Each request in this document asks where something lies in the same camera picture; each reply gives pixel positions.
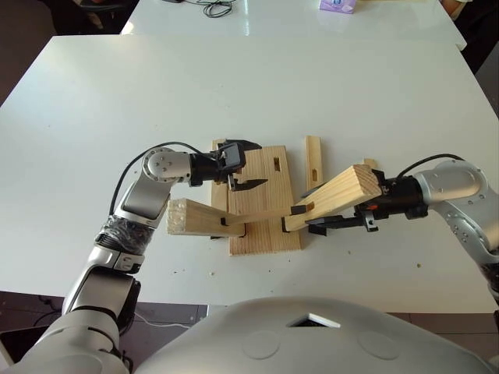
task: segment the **wooden piece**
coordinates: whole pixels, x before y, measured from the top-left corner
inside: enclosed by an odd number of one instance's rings
[[[313,204],[309,204],[304,207],[306,211],[309,211],[313,208]],[[264,210],[256,213],[242,214],[239,216],[231,216],[225,220],[225,224],[248,224],[251,222],[257,221],[265,221],[270,218],[281,218],[292,215],[292,207],[289,206],[287,208],[279,208],[274,210]]]
[[[371,169],[378,169],[377,162],[376,160],[373,160],[372,158],[364,158],[362,160],[362,163],[364,165],[369,165],[371,166]]]
[[[189,199],[168,201],[167,232],[170,235],[238,237],[245,234],[244,224],[224,226],[222,218],[232,215]]]
[[[353,165],[301,200],[297,205],[314,203],[314,208],[304,214],[286,217],[286,230],[299,230],[306,226],[307,220],[341,212],[379,195],[381,189],[370,166]]]
[[[217,150],[218,144],[225,139],[216,139],[211,142],[211,149]],[[211,183],[211,206],[224,212],[228,212],[228,186],[227,183]]]
[[[242,174],[234,175],[239,182],[265,178],[268,181],[249,191],[229,192],[228,211],[251,214],[289,208],[293,205],[288,160],[284,146],[267,146],[246,152]],[[281,218],[246,224],[244,238],[230,238],[230,254],[281,252],[301,249],[299,233],[283,232]]]
[[[324,183],[322,175],[322,154],[320,152],[320,137],[305,136],[306,148],[306,191]]]

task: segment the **wooden stick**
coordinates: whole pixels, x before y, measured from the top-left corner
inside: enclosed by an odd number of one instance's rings
[[[305,136],[306,148],[306,191],[324,183],[322,175],[322,155],[320,137]]]
[[[371,169],[378,169],[376,160],[372,158],[364,158],[362,160],[362,163],[371,166]]]
[[[381,189],[370,166],[353,165],[296,204],[314,203],[314,208],[304,214],[285,217],[286,230],[299,230],[306,226],[305,221],[341,212],[379,195]]]
[[[222,218],[233,218],[230,213],[189,199],[168,201],[167,232],[170,235],[244,236],[244,224],[224,226]]]
[[[313,208],[313,204],[303,206],[303,210],[308,212]],[[231,216],[225,219],[225,224],[228,226],[232,224],[248,224],[250,222],[265,221],[271,218],[280,218],[291,216],[293,214],[293,207],[279,208],[275,210],[264,210],[262,212],[241,214],[239,216]]]
[[[218,144],[225,139],[216,139],[211,142],[211,149],[217,150]],[[227,183],[211,183],[211,206],[224,212],[228,212],[228,186]]]

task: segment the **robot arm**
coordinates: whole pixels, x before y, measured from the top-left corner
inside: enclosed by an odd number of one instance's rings
[[[116,209],[111,204],[87,264],[64,301],[62,317],[7,372],[128,372],[118,344],[120,333],[133,322],[140,291],[133,274],[140,270],[172,186],[216,181],[228,183],[234,191],[251,189],[265,180],[239,184],[232,174],[245,166],[244,151],[258,148],[244,140],[227,140],[210,153],[188,154],[164,146],[144,153],[140,176]]]
[[[477,263],[499,305],[499,195],[483,172],[463,160],[444,161],[413,176],[386,179],[377,175],[383,195],[355,206],[355,216],[322,217],[308,221],[311,231],[364,226],[377,231],[376,220],[403,213],[408,219],[439,213]]]

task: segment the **white table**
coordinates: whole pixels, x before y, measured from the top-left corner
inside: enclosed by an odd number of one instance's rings
[[[122,169],[164,141],[286,145],[295,196],[307,134],[322,137],[326,178],[363,157],[394,176],[451,152],[499,186],[497,117],[450,44],[54,37],[0,108],[0,134],[5,291],[65,295]],[[172,196],[207,203],[209,190],[177,185]],[[391,312],[493,310],[485,280],[435,213],[379,226],[304,235],[303,251],[230,257],[224,240],[168,236],[162,224],[138,274],[140,300],[314,295]]]
[[[204,16],[186,2],[140,0],[123,34],[308,36],[466,42],[438,0],[358,1],[352,15],[319,10],[320,0],[237,0],[232,14]]]

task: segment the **pink box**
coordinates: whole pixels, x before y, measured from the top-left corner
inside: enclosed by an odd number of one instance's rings
[[[320,0],[319,9],[351,14],[355,6],[356,0]]]

